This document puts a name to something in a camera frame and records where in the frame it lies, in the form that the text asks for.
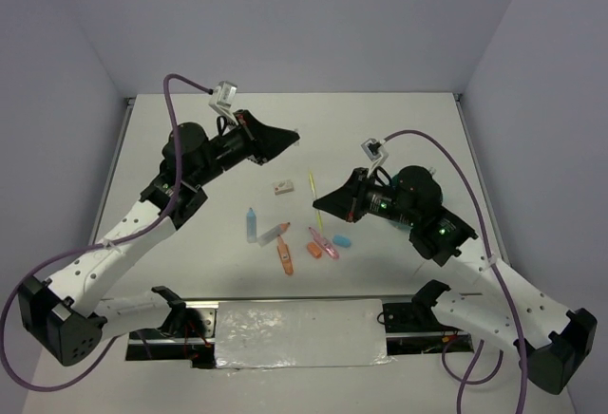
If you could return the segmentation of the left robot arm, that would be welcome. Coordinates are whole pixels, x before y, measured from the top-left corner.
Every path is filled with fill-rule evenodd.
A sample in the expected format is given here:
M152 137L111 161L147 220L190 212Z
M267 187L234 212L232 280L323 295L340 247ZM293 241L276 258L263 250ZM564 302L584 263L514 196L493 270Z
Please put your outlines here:
M239 110L235 126L209 138L185 122L162 149L160 172L126 216L94 246L41 281L31 275L18 287L25 329L63 366L83 361L103 340L140 329L180 334L196 313L165 286L142 295L109 298L110 289L203 205L205 184L240 162L263 165L299 140L294 130L266 125Z

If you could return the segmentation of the white eraser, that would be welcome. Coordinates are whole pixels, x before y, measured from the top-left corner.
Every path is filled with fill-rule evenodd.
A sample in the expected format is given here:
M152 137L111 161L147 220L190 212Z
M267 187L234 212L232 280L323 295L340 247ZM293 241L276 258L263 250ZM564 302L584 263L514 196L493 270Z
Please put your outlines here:
M295 190L294 188L294 183L290 179L277 181L273 184L273 191L276 196L289 194Z

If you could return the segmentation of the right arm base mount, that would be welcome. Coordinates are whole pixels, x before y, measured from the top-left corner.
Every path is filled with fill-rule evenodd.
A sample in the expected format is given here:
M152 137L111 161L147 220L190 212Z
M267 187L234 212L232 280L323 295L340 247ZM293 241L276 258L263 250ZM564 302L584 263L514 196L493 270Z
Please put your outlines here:
M441 325L429 316L419 316L410 301L383 303L376 322L384 328L391 357L473 351L469 334Z

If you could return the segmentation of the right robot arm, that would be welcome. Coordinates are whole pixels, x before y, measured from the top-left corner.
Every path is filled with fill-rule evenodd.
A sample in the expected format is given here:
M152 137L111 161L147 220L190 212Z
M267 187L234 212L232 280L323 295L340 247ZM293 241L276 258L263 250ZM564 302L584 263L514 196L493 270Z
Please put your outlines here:
M355 223L371 214L409 227L408 240L440 276L417 293L414 322L466 330L526 360L526 377L560 394L589 355L598 321L572 310L528 282L498 256L485 254L476 231L443 205L440 185L422 166L408 166L389 184L356 168L316 210Z

